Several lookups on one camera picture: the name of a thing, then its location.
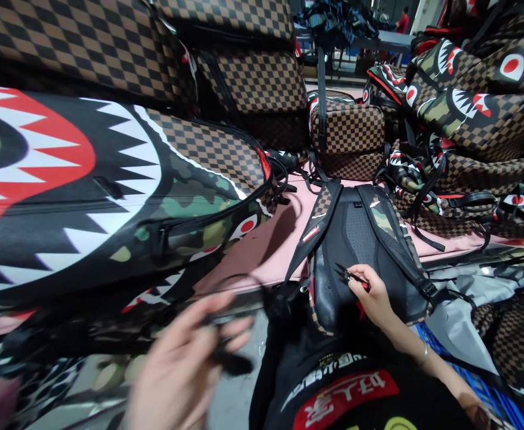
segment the red shirt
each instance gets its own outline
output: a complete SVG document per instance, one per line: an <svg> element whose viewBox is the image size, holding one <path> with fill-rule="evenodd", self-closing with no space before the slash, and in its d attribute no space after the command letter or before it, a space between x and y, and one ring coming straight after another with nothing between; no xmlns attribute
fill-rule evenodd
<svg viewBox="0 0 524 430"><path fill-rule="evenodd" d="M399 22L397 23L397 33L405 33L407 30L407 26L409 25L409 17L407 15L403 15Z"/></svg>

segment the hand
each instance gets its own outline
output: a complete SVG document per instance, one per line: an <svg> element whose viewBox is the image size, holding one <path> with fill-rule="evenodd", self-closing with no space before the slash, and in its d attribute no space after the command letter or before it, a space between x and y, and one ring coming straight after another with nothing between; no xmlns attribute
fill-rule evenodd
<svg viewBox="0 0 524 430"><path fill-rule="evenodd" d="M392 324L399 321L397 315L392 310L387 295L386 285L381 278L368 265L354 265L348 268L348 271L362 278L371 287L369 293L365 291L361 282L350 279L348 286L357 296L363 306L363 310L372 323L385 331Z"/></svg>
<svg viewBox="0 0 524 430"><path fill-rule="evenodd" d="M210 356L220 338L237 336L226 350L236 352L250 340L253 317L224 325L220 332L203 326L234 299L232 293L213 294L182 312L152 346L135 382L128 406L133 430L205 428L206 411L214 396L221 367Z"/></svg>

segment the forearm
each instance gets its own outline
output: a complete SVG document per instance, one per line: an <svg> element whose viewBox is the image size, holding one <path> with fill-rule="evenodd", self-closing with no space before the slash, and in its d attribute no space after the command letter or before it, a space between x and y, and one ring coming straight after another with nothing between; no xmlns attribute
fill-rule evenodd
<svg viewBox="0 0 524 430"><path fill-rule="evenodd" d="M393 321L384 332L398 351L410 355L417 364L421 364L424 373L443 382L469 417L474 419L481 401L451 366L429 347L425 359L425 343L400 320Z"/></svg>

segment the gray fabric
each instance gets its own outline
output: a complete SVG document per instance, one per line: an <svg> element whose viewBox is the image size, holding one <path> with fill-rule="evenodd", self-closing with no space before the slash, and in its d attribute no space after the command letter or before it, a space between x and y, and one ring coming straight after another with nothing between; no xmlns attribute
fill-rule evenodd
<svg viewBox="0 0 524 430"><path fill-rule="evenodd" d="M510 266L502 270L480 267L478 263L439 269L430 273L432 279L456 278L436 282L438 289L448 288L470 296L476 306L511 298L524 286L524 269ZM471 321L471 304L457 299L440 304L427 320L427 326L438 341L459 360L498 374L485 344Z"/></svg>

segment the bracelet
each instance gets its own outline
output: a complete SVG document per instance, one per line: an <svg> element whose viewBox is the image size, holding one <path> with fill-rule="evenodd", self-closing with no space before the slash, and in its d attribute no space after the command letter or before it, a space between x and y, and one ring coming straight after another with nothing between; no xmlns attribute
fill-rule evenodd
<svg viewBox="0 0 524 430"><path fill-rule="evenodd" d="M423 365L427 362L427 357L429 356L429 348L427 347L427 344L423 342L423 345L425 345L425 353L423 354L423 360L417 365L417 367L423 367Z"/></svg>

